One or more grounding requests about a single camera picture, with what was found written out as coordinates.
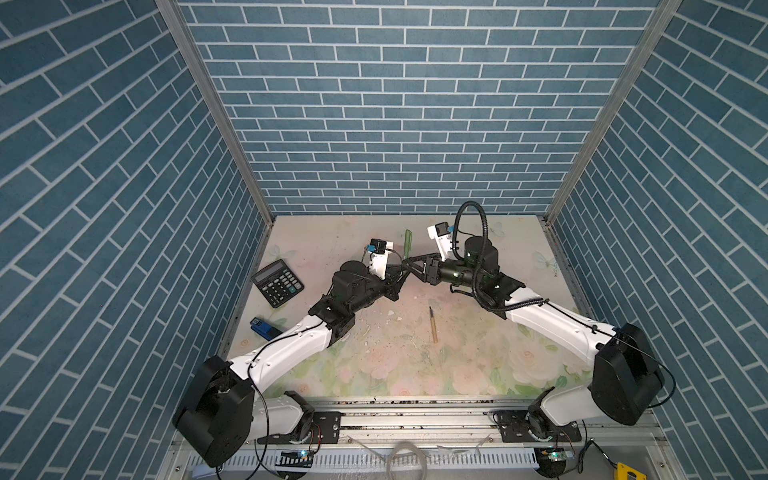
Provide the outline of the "dark green capped pen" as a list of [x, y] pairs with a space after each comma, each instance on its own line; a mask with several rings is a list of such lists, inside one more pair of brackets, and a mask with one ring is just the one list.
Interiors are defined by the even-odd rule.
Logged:
[[412, 249], [412, 231], [410, 229], [406, 229], [404, 233], [404, 239], [403, 239], [403, 258], [408, 259], [411, 254]]

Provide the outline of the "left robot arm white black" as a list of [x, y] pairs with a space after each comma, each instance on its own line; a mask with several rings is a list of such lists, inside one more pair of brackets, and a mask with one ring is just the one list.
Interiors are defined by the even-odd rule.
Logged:
[[395, 301], [408, 276], [401, 265], [382, 275], [357, 260], [342, 264], [329, 291], [294, 327], [254, 351], [198, 369], [172, 418], [173, 426], [210, 467], [220, 467], [248, 441], [278, 436], [304, 441], [314, 408], [297, 392], [268, 400], [265, 391], [298, 364], [341, 340], [358, 311], [379, 298]]

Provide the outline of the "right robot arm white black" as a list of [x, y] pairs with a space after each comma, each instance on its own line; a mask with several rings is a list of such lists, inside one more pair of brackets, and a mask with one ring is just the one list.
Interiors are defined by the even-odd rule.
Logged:
[[600, 416], [632, 426], [653, 407], [664, 377], [645, 333], [630, 324], [593, 321], [539, 296], [500, 270], [489, 240], [469, 238], [461, 259], [438, 252], [408, 258], [404, 266], [424, 283], [459, 288], [484, 310], [544, 335], [591, 368], [588, 384], [551, 387], [529, 405], [524, 420], [536, 440], [548, 441], [562, 427]]

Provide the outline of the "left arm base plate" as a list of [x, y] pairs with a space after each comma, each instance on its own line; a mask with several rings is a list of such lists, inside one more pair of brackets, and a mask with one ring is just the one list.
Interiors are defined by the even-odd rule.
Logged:
[[324, 446], [326, 444], [337, 444], [339, 441], [339, 431], [342, 415], [338, 411], [320, 411], [314, 412], [312, 418], [304, 414], [292, 430], [285, 433], [279, 433], [274, 430], [274, 425], [270, 425], [270, 435], [258, 438], [256, 442], [259, 445], [275, 444], [306, 444], [313, 438], [314, 444]]

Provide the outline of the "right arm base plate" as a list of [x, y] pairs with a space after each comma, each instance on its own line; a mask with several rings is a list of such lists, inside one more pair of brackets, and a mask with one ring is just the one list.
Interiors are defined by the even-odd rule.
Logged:
[[493, 410], [488, 416], [498, 429], [503, 443], [564, 441], [576, 444], [583, 440], [576, 422], [556, 426], [542, 415], [527, 410]]

